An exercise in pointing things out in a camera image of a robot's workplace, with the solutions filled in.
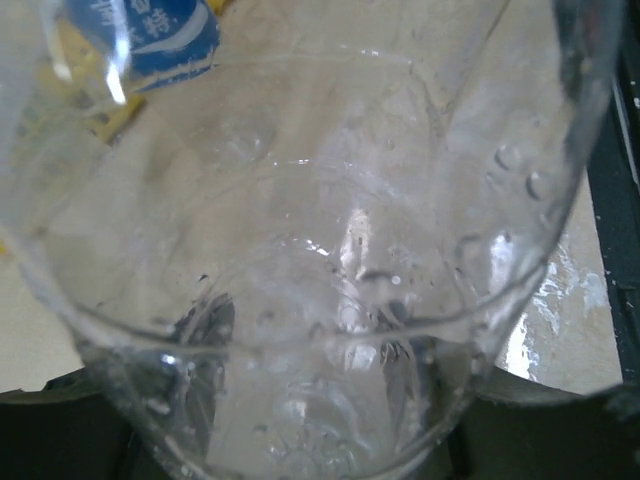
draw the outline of yellow object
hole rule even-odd
[[[225,5],[227,5],[231,0],[207,0],[207,5],[209,8],[216,12],[216,15],[220,15]]]
[[[40,93],[45,97],[55,96],[74,107],[84,116],[86,127],[100,140],[109,143],[144,104],[144,99],[131,95],[126,105],[113,105],[103,78],[106,64],[100,52],[65,20],[58,23],[58,35],[64,45],[71,80],[60,80],[51,62],[43,61],[37,70]]]

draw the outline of beige surface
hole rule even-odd
[[[622,381],[586,183],[547,278],[497,365],[527,380],[578,394]]]
[[[0,392],[41,390],[81,367],[62,323],[33,298],[15,259],[0,257]]]
[[[38,390],[80,367],[62,324],[30,294],[16,261],[0,260],[0,391]],[[550,273],[497,362],[514,375],[573,393],[621,382],[588,188]]]

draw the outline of blue label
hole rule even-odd
[[[218,21],[204,0],[67,0],[71,22],[98,50],[112,55],[127,32],[131,68],[141,90],[200,75],[220,43]]]

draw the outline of transparent plastic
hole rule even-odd
[[[621,4],[8,0],[3,239],[175,478],[403,478],[542,279]]]

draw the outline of black surface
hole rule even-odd
[[[588,169],[609,303],[625,381],[640,380],[640,196],[615,104]]]
[[[463,417],[457,455],[471,480],[640,478],[640,391],[623,385],[564,405],[477,401]]]
[[[42,392],[0,395],[0,478],[118,478],[131,428],[83,374],[72,375]]]

